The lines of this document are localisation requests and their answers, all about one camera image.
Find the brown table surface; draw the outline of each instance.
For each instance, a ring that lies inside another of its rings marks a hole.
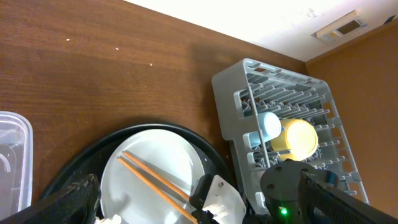
[[[244,57],[307,73],[299,60],[124,1],[1,0],[0,110],[33,126],[32,202],[84,147],[146,121],[197,132],[232,167],[211,77]]]

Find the dish rack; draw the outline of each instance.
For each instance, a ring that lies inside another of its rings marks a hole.
[[[268,214],[259,179],[281,154],[264,142],[257,115],[304,119],[318,134],[318,148],[304,160],[340,177],[339,189],[369,203],[329,86],[316,78],[245,58],[212,78],[221,133],[230,142],[238,189],[256,214]],[[258,132],[262,144],[252,146]]]

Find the white plate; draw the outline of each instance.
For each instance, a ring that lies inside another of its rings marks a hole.
[[[132,153],[156,173],[191,195],[205,174],[198,154],[183,137],[171,131],[151,129],[126,139],[112,154],[101,180],[101,209],[105,218],[114,214],[122,223],[189,223],[176,209],[146,186],[118,161],[123,151]],[[190,211],[188,202],[171,192],[150,174],[139,169],[152,183]]]

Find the white tissue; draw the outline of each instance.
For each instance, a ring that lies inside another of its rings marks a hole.
[[[120,224],[122,222],[122,218],[119,215],[114,215],[112,218],[104,218],[100,220],[100,218],[95,217],[94,224]]]

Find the chopsticks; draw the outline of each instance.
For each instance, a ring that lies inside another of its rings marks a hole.
[[[175,193],[179,194],[179,196],[183,197],[186,201],[189,202],[189,196],[183,192],[182,190],[180,190],[178,187],[174,186],[174,184],[172,184],[170,181],[166,180],[165,178],[161,177],[159,174],[155,173],[151,168],[149,168],[148,166],[146,166],[143,162],[141,162],[140,160],[136,159],[134,156],[130,155],[127,152],[123,152],[123,154],[131,159],[133,162],[135,162],[139,167],[141,167],[143,170],[145,170],[147,173],[149,173],[150,175],[154,176],[156,179],[160,180],[163,184],[165,184],[166,186],[168,186],[170,189],[172,189]]]
[[[144,169],[146,172],[149,174],[153,175],[156,179],[160,180],[163,184],[166,186],[170,187],[174,192],[178,193],[181,195],[183,198],[188,197],[189,201],[189,196],[182,192],[180,189],[178,189],[176,186],[174,186],[172,183],[170,183],[168,180],[164,179],[163,177],[159,176],[156,174],[151,168],[147,167],[145,164],[143,164],[141,161],[138,161],[135,157],[132,155],[123,152],[125,156],[133,160],[138,166],[140,166],[142,169]],[[183,207],[181,207],[177,202],[175,202],[173,199],[171,199],[166,193],[164,193],[162,190],[160,190],[158,187],[156,187],[153,183],[151,183],[146,177],[144,177],[138,170],[136,170],[134,167],[130,166],[126,161],[124,161],[122,158],[118,158],[119,161],[126,166],[132,173],[134,173],[138,178],[140,178],[148,187],[150,187],[152,190],[154,190],[156,193],[158,193],[166,202],[171,204],[175,209],[177,209],[182,215],[184,215],[187,219],[191,220],[193,223],[198,223],[197,219],[193,217],[191,214],[189,214]]]

